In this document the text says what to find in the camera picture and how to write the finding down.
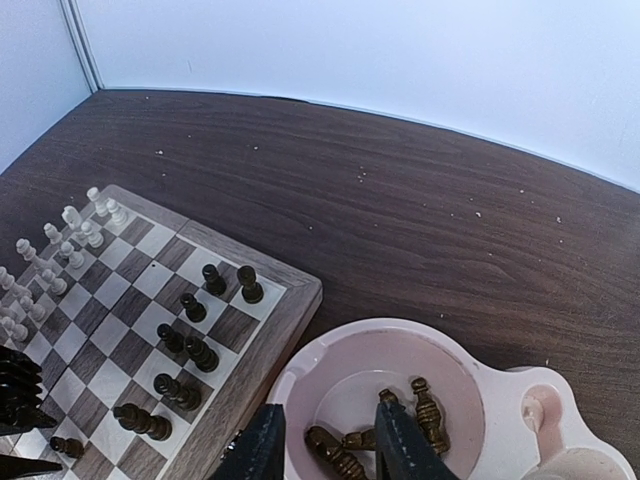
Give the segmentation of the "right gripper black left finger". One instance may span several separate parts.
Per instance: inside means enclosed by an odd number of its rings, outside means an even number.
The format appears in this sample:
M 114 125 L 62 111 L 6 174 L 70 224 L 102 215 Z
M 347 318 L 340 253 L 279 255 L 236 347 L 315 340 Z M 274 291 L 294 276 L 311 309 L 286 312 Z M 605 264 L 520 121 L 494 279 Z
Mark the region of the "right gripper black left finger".
M 282 404 L 264 404 L 233 441 L 215 472 L 214 480 L 283 479 L 286 419 Z

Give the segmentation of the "dark tall chess piece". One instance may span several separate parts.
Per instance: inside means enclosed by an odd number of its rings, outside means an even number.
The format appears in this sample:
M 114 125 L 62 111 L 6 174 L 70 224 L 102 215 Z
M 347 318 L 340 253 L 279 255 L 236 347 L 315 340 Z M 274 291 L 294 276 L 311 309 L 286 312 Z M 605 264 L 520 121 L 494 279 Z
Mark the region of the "dark tall chess piece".
M 151 415 L 133 403 L 114 407 L 113 416 L 123 429 L 138 435 L 147 435 L 155 441 L 168 440 L 173 431 L 172 424 L 167 418 Z

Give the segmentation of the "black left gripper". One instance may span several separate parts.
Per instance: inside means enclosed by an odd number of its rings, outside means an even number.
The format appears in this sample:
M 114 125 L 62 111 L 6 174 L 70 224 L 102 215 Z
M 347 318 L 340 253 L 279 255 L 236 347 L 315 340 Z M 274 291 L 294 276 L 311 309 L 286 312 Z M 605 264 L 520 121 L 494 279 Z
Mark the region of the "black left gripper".
M 33 429 L 50 429 L 58 421 L 44 412 L 42 368 L 22 352 L 1 347 L 1 435 L 27 433 Z M 61 464 L 40 459 L 2 455 L 2 479 L 21 479 L 62 471 Z

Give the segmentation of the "dark pawn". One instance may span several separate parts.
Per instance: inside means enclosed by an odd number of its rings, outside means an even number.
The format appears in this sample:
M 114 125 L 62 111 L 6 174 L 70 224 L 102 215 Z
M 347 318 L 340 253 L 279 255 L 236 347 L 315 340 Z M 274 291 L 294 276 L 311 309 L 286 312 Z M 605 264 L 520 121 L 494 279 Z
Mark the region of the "dark pawn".
M 214 296 L 221 296 L 227 290 L 225 279 L 213 264 L 205 264 L 202 268 L 205 290 Z

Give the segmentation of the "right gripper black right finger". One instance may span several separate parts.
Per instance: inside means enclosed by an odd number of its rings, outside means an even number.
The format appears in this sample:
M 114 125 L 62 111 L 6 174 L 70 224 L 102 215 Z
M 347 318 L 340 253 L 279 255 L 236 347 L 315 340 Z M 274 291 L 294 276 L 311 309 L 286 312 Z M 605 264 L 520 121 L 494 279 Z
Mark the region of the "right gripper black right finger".
M 374 428 L 377 479 L 458 480 L 399 403 L 381 401 Z

